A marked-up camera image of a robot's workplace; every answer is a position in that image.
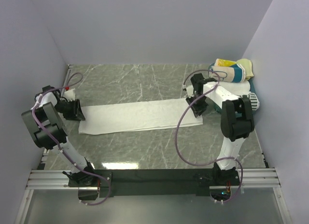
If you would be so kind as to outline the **white terry towel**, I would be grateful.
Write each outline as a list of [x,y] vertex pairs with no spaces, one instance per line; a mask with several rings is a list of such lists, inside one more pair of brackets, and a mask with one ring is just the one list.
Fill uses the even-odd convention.
[[184,98],[86,106],[78,132],[101,135],[175,128],[187,107]]

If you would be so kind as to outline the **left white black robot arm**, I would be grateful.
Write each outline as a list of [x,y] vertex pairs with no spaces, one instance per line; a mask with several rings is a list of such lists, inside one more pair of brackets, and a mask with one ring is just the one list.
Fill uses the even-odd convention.
[[48,85],[35,96],[35,105],[21,116],[37,147],[57,154],[68,165],[70,172],[63,174],[77,185],[92,186],[97,174],[70,143],[60,114],[68,121],[85,120],[79,99],[62,97],[59,89]]

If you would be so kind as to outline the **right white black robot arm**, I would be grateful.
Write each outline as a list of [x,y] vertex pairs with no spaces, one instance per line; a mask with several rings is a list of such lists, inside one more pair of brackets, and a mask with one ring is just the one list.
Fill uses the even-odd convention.
[[209,98],[221,109],[220,127],[224,136],[218,161],[213,164],[212,179],[218,185],[236,176],[236,158],[241,146],[254,131],[252,105],[248,96],[237,96],[218,85],[214,78],[204,78],[201,73],[191,79],[193,94],[186,98],[195,117],[206,111]]

